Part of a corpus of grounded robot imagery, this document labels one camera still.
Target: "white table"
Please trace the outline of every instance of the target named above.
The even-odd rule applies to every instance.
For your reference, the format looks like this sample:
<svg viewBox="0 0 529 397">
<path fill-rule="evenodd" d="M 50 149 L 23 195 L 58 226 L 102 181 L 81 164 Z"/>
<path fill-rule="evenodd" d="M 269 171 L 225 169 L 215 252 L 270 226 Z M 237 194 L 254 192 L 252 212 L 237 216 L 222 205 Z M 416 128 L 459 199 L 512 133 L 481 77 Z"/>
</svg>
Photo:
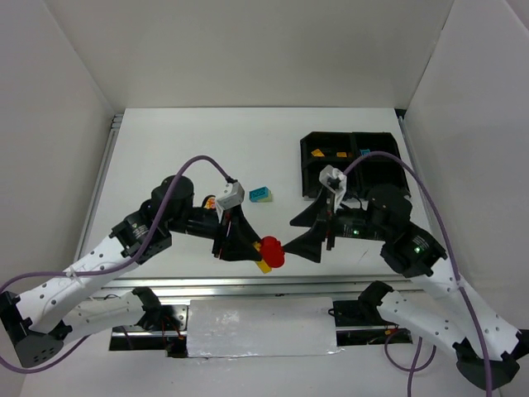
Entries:
<svg viewBox="0 0 529 397">
<path fill-rule="evenodd" d="M 272 203 L 243 203 L 246 218 L 260 236 L 283 244 L 307 229 L 288 222 L 310 202 L 301 195 L 299 140 L 313 131 L 391 132 L 401 157 L 410 164 L 393 109 L 378 108 L 174 108 L 127 109 L 84 251 L 111 227 L 136 211 L 150 191 L 173 175 L 189 158 L 207 154 L 217 160 L 246 192 L 268 186 Z M 217 194 L 223 178 L 208 163 L 186 172 L 195 186 L 195 205 Z M 417 184 L 407 175 L 412 194 L 412 220 L 429 228 Z M 323 250 L 322 263 L 287 254 L 275 276 L 393 275 L 379 256 L 381 242 L 338 239 Z M 212 241 L 173 235 L 173 246 L 127 278 L 267 277 L 249 261 L 222 262 L 212 254 Z"/>
</svg>

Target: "small cube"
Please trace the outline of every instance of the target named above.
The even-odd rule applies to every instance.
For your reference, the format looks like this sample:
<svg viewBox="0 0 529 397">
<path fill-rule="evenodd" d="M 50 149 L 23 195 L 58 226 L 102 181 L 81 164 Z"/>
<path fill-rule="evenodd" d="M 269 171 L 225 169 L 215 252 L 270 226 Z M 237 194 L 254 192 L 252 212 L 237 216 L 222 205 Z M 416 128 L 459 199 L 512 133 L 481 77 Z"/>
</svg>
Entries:
<svg viewBox="0 0 529 397">
<path fill-rule="evenodd" d="M 272 199 L 272 192 L 266 186 L 250 191 L 250 201 L 252 203 L 268 203 Z"/>
</svg>

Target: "red object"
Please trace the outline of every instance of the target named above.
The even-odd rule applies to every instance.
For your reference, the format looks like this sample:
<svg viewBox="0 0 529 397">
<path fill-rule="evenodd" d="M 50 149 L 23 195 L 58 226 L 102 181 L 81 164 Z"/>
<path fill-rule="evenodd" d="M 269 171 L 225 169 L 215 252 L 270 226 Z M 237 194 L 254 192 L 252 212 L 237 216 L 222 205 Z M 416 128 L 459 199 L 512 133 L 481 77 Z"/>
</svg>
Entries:
<svg viewBox="0 0 529 397">
<path fill-rule="evenodd" d="M 275 237 L 263 237 L 259 253 L 263 256 L 263 261 L 272 268 L 284 265 L 284 251 L 281 242 Z"/>
</svg>

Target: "wire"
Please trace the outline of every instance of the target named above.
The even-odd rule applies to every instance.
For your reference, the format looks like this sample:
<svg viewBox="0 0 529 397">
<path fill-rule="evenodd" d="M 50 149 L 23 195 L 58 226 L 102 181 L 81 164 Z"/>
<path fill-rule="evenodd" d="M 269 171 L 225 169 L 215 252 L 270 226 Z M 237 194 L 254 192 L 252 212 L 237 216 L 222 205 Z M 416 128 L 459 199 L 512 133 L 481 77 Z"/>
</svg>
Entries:
<svg viewBox="0 0 529 397">
<path fill-rule="evenodd" d="M 411 368 L 406 368 L 405 366 L 401 366 L 399 365 L 390 355 L 389 355 L 389 343 L 391 342 L 391 340 L 393 339 L 393 337 L 395 335 L 397 335 L 398 333 L 403 333 L 405 332 L 404 329 L 399 329 L 395 332 L 392 332 L 387 338 L 386 338 L 386 342 L 384 343 L 384 353 L 386 355 L 386 357 L 388 358 L 389 362 L 391 362 L 394 366 L 396 366 L 399 370 L 401 371 L 404 371 L 404 372 L 410 372 L 411 371 Z M 418 368 L 416 368 L 414 370 L 414 372 L 419 372 L 419 371 L 422 371 L 422 370 L 425 370 L 430 364 L 431 362 L 433 361 L 433 359 L 435 358 L 436 356 L 436 352 L 437 352 L 437 347 L 433 347 L 433 349 L 431 349 L 431 355 L 430 355 L 430 358 L 428 358 L 428 361 L 425 362 L 422 366 L 419 366 Z"/>
<path fill-rule="evenodd" d="M 118 327 L 122 330 L 123 332 L 123 335 L 125 335 L 125 339 L 126 339 L 126 344 L 129 345 L 129 350 L 134 350 L 134 345 L 132 345 L 132 338 L 131 336 L 129 335 L 129 333 L 126 331 L 126 328 L 124 325 L 121 325 L 120 327 Z"/>
<path fill-rule="evenodd" d="M 428 192 L 427 187 L 422 182 L 421 178 L 415 173 L 415 171 L 404 161 L 399 159 L 397 156 L 392 155 L 390 153 L 387 153 L 385 151 L 372 151 L 366 155 L 363 155 L 361 157 L 358 157 L 355 159 L 352 163 L 349 164 L 349 166 L 344 171 L 344 175 L 347 175 L 353 170 L 359 163 L 361 163 L 364 160 L 369 159 L 370 157 L 376 157 L 376 156 L 382 156 L 382 157 L 388 157 L 389 159 L 397 162 L 400 164 L 417 182 L 419 188 L 421 189 L 422 193 L 424 194 L 424 197 L 427 199 L 428 203 L 430 204 L 431 210 L 434 213 L 437 223 L 439 224 L 439 228 L 441 229 L 441 234 L 443 236 L 443 239 L 445 240 L 446 244 L 446 251 L 448 252 L 448 257 L 450 257 L 450 262 L 452 264 L 452 269 L 454 271 L 454 277 L 455 281 L 459 282 L 461 281 L 461 274 L 459 270 L 459 266 L 457 265 L 457 260 L 455 258 L 454 249 L 452 248 L 452 244 L 450 243 L 450 238 L 448 237 L 448 231 L 446 230 L 445 223 L 443 222 L 441 213 L 437 209 L 437 206 Z M 478 334 L 479 339 L 479 345 L 481 347 L 481 351 L 483 352 L 483 360 L 484 360 L 484 366 L 485 366 L 485 390 L 487 397 L 492 397 L 493 395 L 493 377 L 492 377 L 492 371 L 490 367 L 490 357 L 488 355 L 488 349 L 487 349 L 487 342 L 485 341 L 483 331 L 481 330 L 481 326 L 479 325 L 478 316 L 474 310 L 474 307 L 472 306 L 472 302 L 470 302 L 470 298 L 467 295 L 465 288 L 460 285 L 459 291 L 461 292 L 461 296 L 463 297 L 463 300 L 465 301 L 465 305 L 467 309 L 469 310 L 470 317 L 472 318 L 472 322 L 474 323 L 474 326 L 476 328 L 476 332 Z"/>
<path fill-rule="evenodd" d="M 353 199 L 358 201 L 358 203 L 360 204 L 360 209 L 364 209 L 364 205 L 362 204 L 362 200 L 360 200 L 360 197 L 358 197 L 356 194 L 354 194 L 353 195 Z"/>
<path fill-rule="evenodd" d="M 167 350 L 167 342 L 165 341 L 165 324 L 162 319 L 162 343 L 164 343 L 164 350 Z"/>
<path fill-rule="evenodd" d="M 165 318 L 167 319 L 167 322 L 169 323 L 169 325 L 170 325 L 171 327 L 173 327 L 174 330 L 176 331 L 176 333 L 179 335 L 179 339 L 180 339 L 180 340 L 183 340 L 183 336 L 182 336 L 182 334 L 180 333 L 180 329 L 179 329 L 179 327 L 173 323 L 173 320 L 171 320 L 171 318 L 169 318 L 169 317 L 167 317 L 167 316 L 165 316 Z"/>
<path fill-rule="evenodd" d="M 158 224 L 160 223 L 160 219 L 162 218 L 162 215 L 164 214 L 164 210 L 167 207 L 167 204 L 171 198 L 171 195 L 176 188 L 176 184 L 179 182 L 180 177 L 183 175 L 183 173 L 186 171 L 189 166 L 197 161 L 205 160 L 209 161 L 220 173 L 221 175 L 228 181 L 233 181 L 234 179 L 226 173 L 225 170 L 222 169 L 222 167 L 210 156 L 208 155 L 196 155 L 192 159 L 189 159 L 186 161 L 182 167 L 180 168 L 179 172 L 176 173 L 173 180 L 171 180 L 171 183 L 169 184 L 169 187 L 167 188 L 167 192 L 165 193 L 164 199 L 162 200 L 162 203 L 160 205 L 160 208 L 158 208 L 158 212 L 156 213 L 155 219 L 152 221 L 152 224 L 150 226 L 149 232 L 147 233 L 147 236 L 145 237 L 145 240 L 141 244 L 140 248 L 128 260 L 123 262 L 121 265 L 116 266 L 113 269 L 106 269 L 106 270 L 97 270 L 97 271 L 79 271 L 76 272 L 76 275 L 78 277 L 93 277 L 96 275 L 110 275 L 111 273 L 116 273 L 120 270 L 123 270 L 127 268 L 128 266 L 132 265 L 134 262 L 138 261 L 140 257 L 143 255 L 144 251 L 147 249 L 147 247 L 150 244 L 150 240 L 152 240 L 152 237 L 154 236 L 156 229 L 158 227 Z M 62 271 L 32 271 L 29 273 L 23 273 L 21 275 L 17 275 L 15 277 L 12 277 L 8 281 L 6 281 L 2 286 L 0 286 L 0 294 L 7 289 L 7 287 L 11 284 L 16 283 L 19 280 L 29 279 L 31 277 L 66 277 L 69 278 L 68 274 L 62 272 Z M 53 366 L 56 366 L 59 364 L 62 360 L 64 360 L 67 356 L 69 356 L 71 353 L 74 352 L 76 348 L 78 348 L 81 343 L 83 343 L 86 340 L 87 337 L 82 338 L 78 343 L 76 343 L 70 350 L 68 350 L 61 358 L 57 359 L 56 361 L 48 364 L 47 366 L 42 366 L 40 368 L 35 369 L 26 369 L 26 368 L 18 368 L 17 366 L 14 366 L 7 362 L 2 356 L 0 356 L 0 365 L 4 366 L 10 371 L 17 372 L 19 374 L 36 374 L 38 372 L 45 371 Z"/>
<path fill-rule="evenodd" d="M 422 338 L 419 337 L 419 342 L 417 343 L 417 350 L 415 351 L 415 356 L 413 357 L 412 366 L 410 368 L 410 373 L 407 375 L 407 397 L 412 397 L 412 382 L 413 382 L 413 375 L 417 370 L 415 369 L 417 366 L 417 361 L 419 361 L 419 356 L 421 355 L 421 347 L 422 347 Z"/>
</svg>

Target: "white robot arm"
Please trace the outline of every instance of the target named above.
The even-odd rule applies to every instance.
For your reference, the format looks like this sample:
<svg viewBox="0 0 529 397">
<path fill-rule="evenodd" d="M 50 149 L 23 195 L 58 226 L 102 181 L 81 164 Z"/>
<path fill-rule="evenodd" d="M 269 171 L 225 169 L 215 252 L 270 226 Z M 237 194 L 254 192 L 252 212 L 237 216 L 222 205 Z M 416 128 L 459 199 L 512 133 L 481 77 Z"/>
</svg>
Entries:
<svg viewBox="0 0 529 397">
<path fill-rule="evenodd" d="M 366 210 L 347 208 L 341 205 L 346 189 L 344 175 L 329 167 L 320 173 L 323 187 L 317 200 L 290 223 L 311 229 L 286 244 L 285 252 L 319 262 L 325 240 L 328 251 L 335 245 L 336 237 L 383 241 L 380 255 L 385 262 L 419 285 L 449 317 L 420 309 L 379 282 L 360 296 L 366 313 L 406 326 L 439 346 L 457 360 L 463 376 L 485 389 L 484 353 L 476 331 L 479 323 L 491 364 L 493 388 L 511 381 L 519 369 L 517 360 L 529 353 L 528 332 L 501 318 L 471 285 L 455 274 L 445 249 L 429 232 L 410 221 L 412 204 L 401 190 L 393 185 L 379 185 L 369 192 Z M 469 311 L 463 294 L 468 296 L 473 312 Z"/>
<path fill-rule="evenodd" d="M 86 299 L 169 248 L 171 232 L 212 239 L 213 255 L 224 261 L 263 260 L 254 246 L 261 239 L 242 212 L 244 190 L 237 181 L 226 178 L 216 210 L 193 207 L 191 180 L 179 176 L 173 184 L 173 179 L 165 179 L 138 211 L 64 273 L 19 295 L 0 291 L 0 319 L 24 368 L 43 364 L 65 344 L 92 333 L 133 324 L 149 329 L 170 316 L 147 288 L 117 299 Z"/>
</svg>

